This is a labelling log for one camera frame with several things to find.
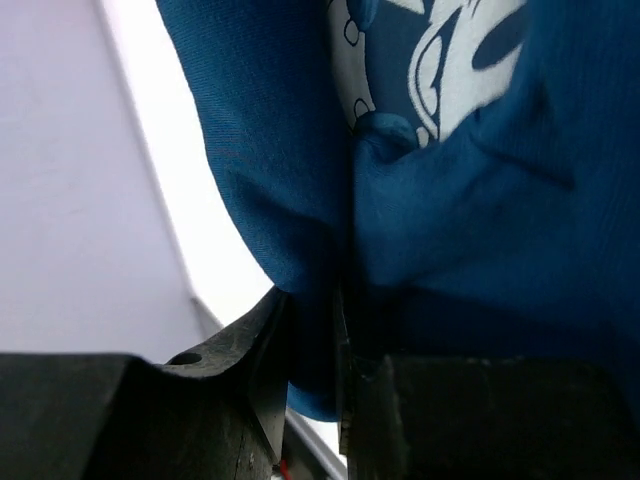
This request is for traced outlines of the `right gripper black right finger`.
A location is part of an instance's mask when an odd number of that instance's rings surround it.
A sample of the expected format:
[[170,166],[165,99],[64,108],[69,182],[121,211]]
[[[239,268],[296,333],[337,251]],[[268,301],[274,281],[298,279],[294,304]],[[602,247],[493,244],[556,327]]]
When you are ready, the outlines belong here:
[[600,369],[571,360],[360,351],[333,300],[339,449],[352,479],[635,479],[639,433]]

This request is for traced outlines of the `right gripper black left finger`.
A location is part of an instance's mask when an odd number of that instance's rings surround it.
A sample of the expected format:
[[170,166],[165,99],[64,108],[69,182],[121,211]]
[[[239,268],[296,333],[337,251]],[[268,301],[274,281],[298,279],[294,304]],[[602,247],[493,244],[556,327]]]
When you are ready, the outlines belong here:
[[289,299],[165,365],[124,354],[5,354],[5,479],[267,479],[280,461]]

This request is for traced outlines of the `blue Mickey Mouse t-shirt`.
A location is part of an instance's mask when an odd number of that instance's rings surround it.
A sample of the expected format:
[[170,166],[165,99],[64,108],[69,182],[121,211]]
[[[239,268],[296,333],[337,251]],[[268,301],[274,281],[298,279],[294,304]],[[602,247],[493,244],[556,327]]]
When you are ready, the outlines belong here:
[[293,300],[288,403],[372,352],[578,358],[639,408],[635,1],[161,1],[209,167]]

